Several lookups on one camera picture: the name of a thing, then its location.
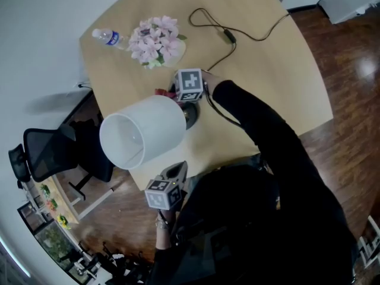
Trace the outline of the white leg wooden table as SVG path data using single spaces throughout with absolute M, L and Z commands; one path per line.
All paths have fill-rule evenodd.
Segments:
M 50 189 L 50 197 L 45 198 L 40 190 L 41 184 L 46 184 Z M 100 205 L 104 200 L 111 196 L 114 192 L 112 188 L 108 189 L 103 195 L 101 195 L 94 202 L 89 204 L 82 212 L 78 213 L 74 208 L 74 205 L 81 201 L 80 197 L 77 197 L 75 200 L 70 201 L 67 194 L 65 193 L 63 187 L 59 183 L 55 175 L 47 178 L 43 182 L 34 182 L 35 187 L 40 192 L 42 198 L 47 201 L 49 199 L 54 199 L 58 205 L 55 212 L 50 211 L 52 216 L 57 219 L 58 214 L 62 214 L 66 217 L 69 224 L 78 224 L 86 215 L 93 211 L 98 205 Z

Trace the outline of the black mesh headrest office chair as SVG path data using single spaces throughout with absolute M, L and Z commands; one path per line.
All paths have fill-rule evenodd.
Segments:
M 69 184 L 70 190 L 80 199 L 81 192 L 91 179 L 109 182 L 113 163 L 106 157 L 100 144 L 100 127 L 93 120 L 73 121 L 58 129 L 29 128 L 24 131 L 23 143 L 8 152 L 17 186 L 30 180 L 43 182 L 60 172 L 81 167 L 87 172 L 78 184 Z

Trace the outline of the pink cloth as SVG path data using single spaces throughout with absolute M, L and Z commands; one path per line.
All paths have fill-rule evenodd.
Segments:
M 176 98 L 177 98 L 177 95 L 175 92 L 167 91 L 167 90 L 162 89 L 162 88 L 156 88 L 154 91 L 154 94 L 159 95 L 159 96 L 168 97 L 168 98 L 173 99 L 173 100 L 176 100 Z

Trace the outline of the black equipment pile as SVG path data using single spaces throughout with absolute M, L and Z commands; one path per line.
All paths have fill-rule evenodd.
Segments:
M 146 283 L 152 263 L 143 257 L 141 251 L 137 255 L 124 255 L 118 249 L 111 252 L 103 241 L 103 252 L 99 255 L 100 265 L 112 275 L 106 284 L 142 285 Z

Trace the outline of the clear water bottle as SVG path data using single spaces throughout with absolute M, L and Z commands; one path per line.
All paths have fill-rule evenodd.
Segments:
M 128 39 L 120 33 L 108 28 L 95 28 L 92 31 L 92 37 L 104 45 L 112 46 L 120 50 L 127 50 Z

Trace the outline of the person's right forearm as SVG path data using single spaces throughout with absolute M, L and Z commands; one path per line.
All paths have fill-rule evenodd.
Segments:
M 291 151 L 299 139 L 286 121 L 268 104 L 231 80 L 202 72 L 211 98 L 238 122 L 267 161 L 275 164 L 280 154 Z

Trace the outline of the black chest harness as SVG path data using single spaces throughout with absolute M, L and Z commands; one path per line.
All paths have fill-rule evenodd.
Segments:
M 198 283 L 216 275 L 217 263 L 232 256 L 228 234 L 227 228 L 221 227 L 179 243 L 175 248 L 178 259 L 170 285 Z

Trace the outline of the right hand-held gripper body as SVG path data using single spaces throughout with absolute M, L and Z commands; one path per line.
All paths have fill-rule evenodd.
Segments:
M 178 102 L 196 102 L 203 94 L 202 72 L 198 69 L 179 69 L 174 76 Z

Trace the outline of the dark frame window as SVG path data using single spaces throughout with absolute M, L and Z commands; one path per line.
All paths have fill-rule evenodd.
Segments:
M 33 237 L 45 252 L 78 284 L 87 284 L 87 275 L 79 275 L 74 260 L 69 257 L 71 251 L 77 252 L 68 236 L 54 218 L 44 211 L 39 213 L 30 202 L 17 209 Z

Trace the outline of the white table lamp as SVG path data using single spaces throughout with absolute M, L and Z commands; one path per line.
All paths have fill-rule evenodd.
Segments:
M 108 115 L 100 127 L 107 158 L 132 172 L 159 173 L 195 151 L 181 107 L 164 96 L 150 96 Z

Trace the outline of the pink flowers in cream pot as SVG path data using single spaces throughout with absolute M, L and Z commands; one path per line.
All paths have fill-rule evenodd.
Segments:
M 186 39 L 179 32 L 177 19 L 167 15 L 151 17 L 134 29 L 127 51 L 144 68 L 170 68 L 184 56 Z

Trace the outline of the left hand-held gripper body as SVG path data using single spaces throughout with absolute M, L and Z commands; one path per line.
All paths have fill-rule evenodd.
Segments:
M 148 206 L 158 210 L 175 208 L 177 204 L 183 202 L 185 182 L 186 176 L 166 178 L 163 175 L 157 175 L 149 181 L 144 191 Z

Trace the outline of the person's black clothing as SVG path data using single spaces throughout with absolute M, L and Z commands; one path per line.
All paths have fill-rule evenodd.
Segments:
M 343 210 L 316 172 L 281 182 L 250 164 L 203 176 L 157 250 L 148 285 L 170 285 L 179 243 L 226 227 L 232 256 L 216 275 L 185 285 L 350 285 L 356 258 Z

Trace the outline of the person's left forearm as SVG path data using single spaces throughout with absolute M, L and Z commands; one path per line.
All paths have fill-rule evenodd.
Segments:
M 171 247 L 170 235 L 175 225 L 176 213 L 160 210 L 156 218 L 156 249 L 165 250 Z

